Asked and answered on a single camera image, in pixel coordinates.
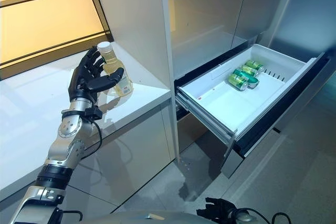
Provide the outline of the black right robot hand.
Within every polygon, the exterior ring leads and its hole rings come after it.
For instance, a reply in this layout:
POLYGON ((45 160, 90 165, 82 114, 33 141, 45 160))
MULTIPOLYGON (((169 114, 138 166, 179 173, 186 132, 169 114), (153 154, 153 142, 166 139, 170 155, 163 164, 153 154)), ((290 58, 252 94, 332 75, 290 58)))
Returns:
POLYGON ((196 210, 198 216, 216 223, 235 223, 232 212, 234 212, 237 207, 233 203, 221 198, 211 197, 206 197, 205 202, 205 209, 196 210))

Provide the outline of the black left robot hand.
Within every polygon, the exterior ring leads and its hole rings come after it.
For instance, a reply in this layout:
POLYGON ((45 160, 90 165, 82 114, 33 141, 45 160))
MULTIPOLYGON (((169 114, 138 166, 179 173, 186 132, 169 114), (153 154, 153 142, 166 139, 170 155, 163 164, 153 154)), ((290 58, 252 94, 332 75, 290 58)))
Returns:
POLYGON ((90 48, 74 69, 68 88, 69 100, 77 98, 97 102, 97 93, 116 86, 124 74, 124 68, 118 67, 112 74, 102 76, 104 58, 96 46, 90 48))

